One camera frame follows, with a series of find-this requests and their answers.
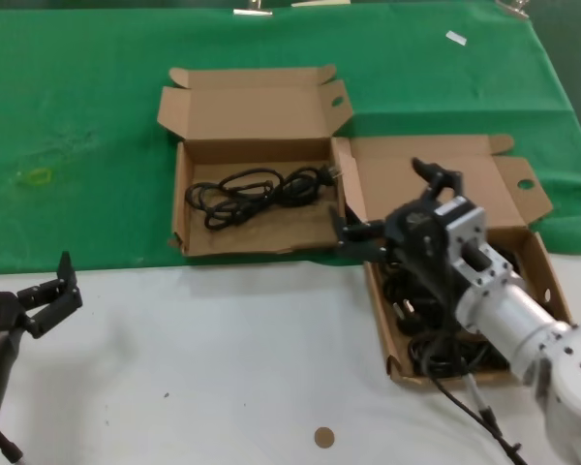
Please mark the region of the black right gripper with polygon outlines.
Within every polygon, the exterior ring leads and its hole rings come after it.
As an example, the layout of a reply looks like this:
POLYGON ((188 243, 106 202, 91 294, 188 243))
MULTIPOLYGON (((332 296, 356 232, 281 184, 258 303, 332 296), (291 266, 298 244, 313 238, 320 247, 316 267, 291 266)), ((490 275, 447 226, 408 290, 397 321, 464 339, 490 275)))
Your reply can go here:
POLYGON ((450 252, 454 245, 448 226, 459 216, 459 200, 439 204, 443 189, 463 195, 462 173, 437 163, 412 159, 414 172, 426 183, 420 200, 403 204, 384 220, 348 224, 334 207, 329 208, 337 237, 336 253, 366 263, 385 263, 387 249, 430 292, 456 292, 457 278, 450 252))

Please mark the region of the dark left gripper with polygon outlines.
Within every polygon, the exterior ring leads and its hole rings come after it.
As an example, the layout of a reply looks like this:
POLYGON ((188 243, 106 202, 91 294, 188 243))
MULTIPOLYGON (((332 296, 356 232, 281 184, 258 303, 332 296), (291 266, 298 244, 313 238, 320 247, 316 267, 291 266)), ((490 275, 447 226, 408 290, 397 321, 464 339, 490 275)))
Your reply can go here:
POLYGON ((26 320, 25 329, 35 339, 46 335, 82 306, 68 251, 61 254, 55 279, 17 293, 0 292, 0 410, 19 353, 26 304, 47 304, 26 320))

